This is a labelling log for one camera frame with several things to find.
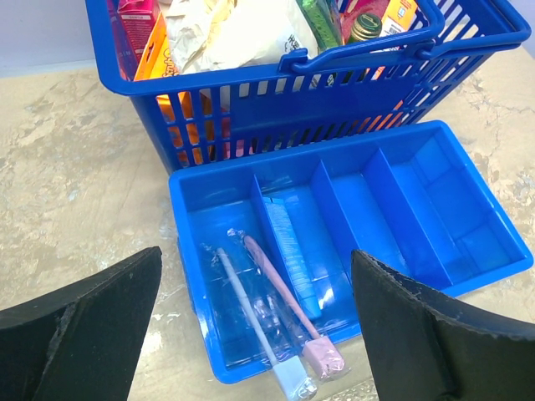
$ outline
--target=pink package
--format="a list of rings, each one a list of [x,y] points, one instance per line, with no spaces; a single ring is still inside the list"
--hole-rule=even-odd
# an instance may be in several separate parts
[[[344,41],[351,36],[354,20],[362,13],[372,13],[383,18],[390,0],[353,0],[349,2],[346,12],[342,15],[342,36]]]
[[[119,0],[117,13],[120,15],[130,46],[139,63],[160,13],[158,1]]]
[[[230,120],[229,119],[223,119],[223,138],[230,138],[231,136],[231,127],[230,127]],[[224,150],[225,150],[225,159],[231,158],[231,144],[230,142],[225,142],[224,144]],[[249,148],[249,154],[253,153],[252,146]],[[236,157],[242,157],[245,155],[245,141],[244,140],[238,140],[236,142]]]

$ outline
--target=yellow package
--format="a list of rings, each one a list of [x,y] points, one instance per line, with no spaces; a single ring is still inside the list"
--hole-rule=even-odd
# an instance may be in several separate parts
[[[149,42],[145,46],[143,56],[141,57],[140,65],[135,73],[134,81],[141,81],[144,79],[157,79],[172,77],[178,75],[175,64],[171,60],[171,51],[169,50],[169,44],[167,43],[166,36],[166,21],[162,14],[158,17],[154,29],[149,37]],[[187,92],[181,92],[178,94],[178,99],[181,102],[182,114],[185,119],[193,118],[193,108],[191,107],[190,94]],[[167,122],[175,121],[175,113],[171,107],[171,102],[167,94],[161,94],[156,97],[158,105],[160,106],[161,113]],[[211,102],[208,98],[201,95],[202,112],[203,114],[211,114]],[[188,124],[187,134],[192,145],[199,143],[199,133],[195,124]],[[173,144],[177,147],[183,146],[183,140],[178,127],[170,127],[169,131],[173,135]],[[208,128],[206,136],[209,140],[213,140],[213,129]],[[202,152],[200,149],[195,148],[193,150],[193,156],[197,164],[202,163]],[[180,155],[180,161],[186,163],[187,156]]]
[[[397,33],[407,32],[412,24],[412,20],[418,10],[418,4],[415,0],[390,0],[383,15],[383,29],[380,37],[395,35]],[[398,48],[387,48],[384,51],[397,50]],[[373,79],[377,79],[385,67],[379,67],[375,72]]]

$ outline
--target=countertop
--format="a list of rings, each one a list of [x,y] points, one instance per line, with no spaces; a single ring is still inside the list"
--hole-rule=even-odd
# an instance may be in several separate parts
[[[499,53],[426,117],[456,132],[531,249],[534,67],[521,48]],[[129,400],[283,399],[270,373],[232,386],[214,378],[188,299],[168,176],[130,101],[89,69],[0,80],[0,104],[0,309],[157,245],[160,292]],[[535,271],[462,299],[535,322]],[[377,399],[362,339],[340,350],[352,370],[316,399]]]

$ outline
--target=basket handle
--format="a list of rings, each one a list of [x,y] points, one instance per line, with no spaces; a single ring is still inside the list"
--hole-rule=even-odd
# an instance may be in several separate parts
[[[428,27],[372,39],[366,42],[331,48],[312,60],[307,60],[306,53],[303,50],[296,50],[281,58],[279,70],[282,72],[294,72],[296,74],[310,74],[320,70],[326,63],[338,58],[358,56],[364,53],[395,48],[407,44],[429,43],[442,32],[446,22],[441,10],[432,0],[416,0],[416,2],[427,21],[429,21]]]
[[[517,48],[522,42],[530,37],[532,30],[529,24],[508,0],[487,1],[496,9],[497,13],[501,14],[501,17],[512,26],[514,32],[499,33],[497,35],[464,40],[453,40],[435,46],[429,50],[421,49],[417,53],[418,56],[424,59],[431,59],[445,54],[451,56],[467,56],[470,55],[470,53],[490,53],[492,49],[499,51]]]

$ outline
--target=blue shopping basket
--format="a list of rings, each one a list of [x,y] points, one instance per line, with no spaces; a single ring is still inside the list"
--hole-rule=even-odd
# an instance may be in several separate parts
[[[493,53],[516,48],[531,34],[508,0],[417,2],[407,33],[332,48],[312,60],[298,49],[279,64],[136,82],[117,0],[87,0],[86,6],[100,80],[130,97],[172,172],[413,124]],[[387,48],[399,49],[377,52]],[[210,94],[208,109],[201,91]],[[230,93],[226,109],[223,92]],[[181,93],[191,99],[192,115],[182,113]],[[173,120],[156,100],[163,94],[169,95]],[[190,126],[198,138],[190,139]]]

